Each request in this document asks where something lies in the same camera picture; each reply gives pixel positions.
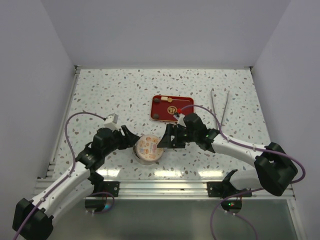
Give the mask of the round silver tin lid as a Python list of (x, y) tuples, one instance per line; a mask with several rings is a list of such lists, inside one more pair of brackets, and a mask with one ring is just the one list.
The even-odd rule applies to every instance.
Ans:
[(143, 135), (137, 141), (137, 143), (132, 147), (133, 148), (146, 148), (150, 150), (155, 150), (157, 148), (157, 144), (160, 142), (160, 138), (155, 135)]

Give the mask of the round silver tin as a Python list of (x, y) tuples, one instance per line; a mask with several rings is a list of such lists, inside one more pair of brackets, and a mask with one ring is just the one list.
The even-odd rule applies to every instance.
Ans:
[(142, 165), (152, 165), (155, 164), (164, 154), (163, 148), (133, 148), (133, 154), (136, 160)]

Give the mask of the metal tongs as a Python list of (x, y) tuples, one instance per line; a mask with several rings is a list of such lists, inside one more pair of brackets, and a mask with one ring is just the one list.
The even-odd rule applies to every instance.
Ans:
[(224, 101), (219, 100), (217, 101), (218, 95), (215, 93), (215, 90), (212, 88), (210, 90), (210, 101), (212, 105), (212, 112), (215, 114), (217, 118), (219, 118), (220, 125), (223, 126), (225, 116), (226, 116), (226, 111), (229, 103), (229, 98), (230, 98), (230, 91), (228, 90), (224, 96)]

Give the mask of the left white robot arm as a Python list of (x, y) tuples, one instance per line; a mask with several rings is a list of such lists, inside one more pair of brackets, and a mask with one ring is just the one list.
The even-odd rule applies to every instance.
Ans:
[(100, 128), (54, 183), (31, 200), (23, 198), (17, 203), (12, 224), (15, 237), (48, 239), (57, 222), (74, 205), (89, 195), (96, 197), (103, 193), (104, 178), (96, 171), (106, 156), (133, 147), (139, 139), (124, 125), (120, 129)]

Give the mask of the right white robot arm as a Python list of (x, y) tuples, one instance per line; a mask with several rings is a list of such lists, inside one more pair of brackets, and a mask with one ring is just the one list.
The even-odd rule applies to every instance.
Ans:
[(176, 117), (177, 124), (166, 126), (158, 148), (183, 149), (187, 143), (195, 143), (204, 151), (226, 155), (252, 166), (252, 170), (244, 172), (234, 169), (224, 177), (218, 188), (224, 198), (255, 189), (279, 197), (298, 173), (292, 160), (274, 142), (267, 146), (237, 142), (217, 129), (207, 128), (195, 113), (176, 114)]

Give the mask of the red rectangular tray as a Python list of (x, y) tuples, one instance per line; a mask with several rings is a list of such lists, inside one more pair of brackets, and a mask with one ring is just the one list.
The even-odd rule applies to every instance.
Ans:
[[(172, 102), (164, 101), (161, 98), (168, 97), (172, 99)], [(155, 98), (160, 99), (159, 103), (155, 103), (153, 100)], [(174, 113), (177, 109), (182, 109), (186, 106), (193, 105), (194, 100), (191, 97), (185, 96), (173, 96), (173, 95), (155, 95), (151, 101), (150, 118), (158, 122), (177, 122), (174, 118)], [(158, 119), (153, 119), (153, 114), (158, 114)]]

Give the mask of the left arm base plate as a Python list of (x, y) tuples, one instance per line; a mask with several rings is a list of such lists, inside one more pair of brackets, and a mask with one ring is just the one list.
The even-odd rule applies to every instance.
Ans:
[(115, 198), (119, 196), (120, 182), (119, 181), (103, 181), (101, 190), (112, 194)]

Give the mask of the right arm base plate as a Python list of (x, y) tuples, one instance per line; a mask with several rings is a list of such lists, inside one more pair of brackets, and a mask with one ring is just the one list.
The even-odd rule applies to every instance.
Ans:
[(247, 191), (246, 188), (238, 190), (230, 182), (223, 181), (208, 181), (206, 187), (210, 198), (216, 197), (220, 199)]

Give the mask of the aluminium mounting rail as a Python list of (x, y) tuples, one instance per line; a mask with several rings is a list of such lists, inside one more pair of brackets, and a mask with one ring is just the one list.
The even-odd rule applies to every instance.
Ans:
[[(49, 187), (55, 179), (46, 178), (36, 181), (32, 196)], [(123, 200), (220, 200), (219, 197), (209, 197), (205, 180), (124, 180), (120, 181), (118, 199)], [(243, 198), (249, 200), (294, 200), (292, 187), (287, 188), (282, 196), (274, 196), (266, 190), (253, 192)]]

